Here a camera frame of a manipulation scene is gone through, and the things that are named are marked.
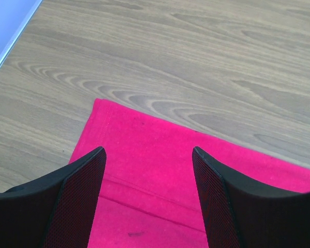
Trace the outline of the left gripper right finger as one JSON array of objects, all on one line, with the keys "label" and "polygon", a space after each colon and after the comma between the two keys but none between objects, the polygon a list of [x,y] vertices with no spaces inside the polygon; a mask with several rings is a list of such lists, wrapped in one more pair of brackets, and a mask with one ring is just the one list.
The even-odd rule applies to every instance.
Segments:
[{"label": "left gripper right finger", "polygon": [[257,181],[199,147],[192,163],[209,247],[310,247],[310,192]]}]

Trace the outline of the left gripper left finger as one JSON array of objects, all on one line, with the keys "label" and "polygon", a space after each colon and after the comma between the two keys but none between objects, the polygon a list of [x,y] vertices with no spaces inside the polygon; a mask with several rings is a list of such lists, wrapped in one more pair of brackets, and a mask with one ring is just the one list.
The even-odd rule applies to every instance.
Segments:
[{"label": "left gripper left finger", "polygon": [[87,247],[105,164],[98,147],[0,193],[0,247]]}]

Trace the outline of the magenta t shirt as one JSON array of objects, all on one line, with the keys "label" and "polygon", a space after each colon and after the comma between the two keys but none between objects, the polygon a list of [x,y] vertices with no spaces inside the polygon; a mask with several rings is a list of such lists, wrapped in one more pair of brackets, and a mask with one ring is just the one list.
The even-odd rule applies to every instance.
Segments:
[{"label": "magenta t shirt", "polygon": [[310,169],[103,99],[95,100],[71,160],[99,146],[107,159],[89,247],[207,247],[196,146],[261,182],[310,191]]}]

